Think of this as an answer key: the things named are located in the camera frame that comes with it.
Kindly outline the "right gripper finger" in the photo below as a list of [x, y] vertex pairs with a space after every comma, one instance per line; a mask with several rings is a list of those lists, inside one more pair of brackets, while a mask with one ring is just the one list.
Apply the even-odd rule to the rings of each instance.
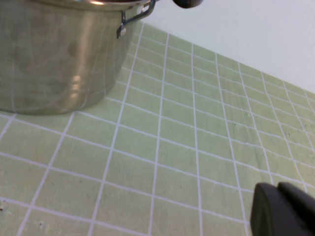
[[313, 236], [315, 199], [289, 182], [258, 183], [250, 226], [253, 236]]

